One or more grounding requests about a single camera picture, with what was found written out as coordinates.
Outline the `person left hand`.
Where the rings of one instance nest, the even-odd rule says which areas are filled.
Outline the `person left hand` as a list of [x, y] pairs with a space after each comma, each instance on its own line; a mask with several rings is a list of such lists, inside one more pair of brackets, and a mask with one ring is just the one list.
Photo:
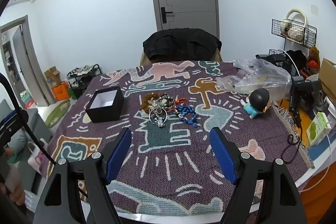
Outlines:
[[9, 198], [16, 203], [18, 206], [21, 206], [25, 203], [25, 192], [23, 190], [22, 187], [22, 183], [21, 181], [19, 181], [17, 183], [17, 185], [15, 186], [15, 189], [13, 192], [10, 192], [10, 194], [7, 194], [7, 189], [5, 187], [5, 185], [3, 183], [0, 183], [0, 187], [1, 187], [1, 192], [4, 195], [9, 196]]

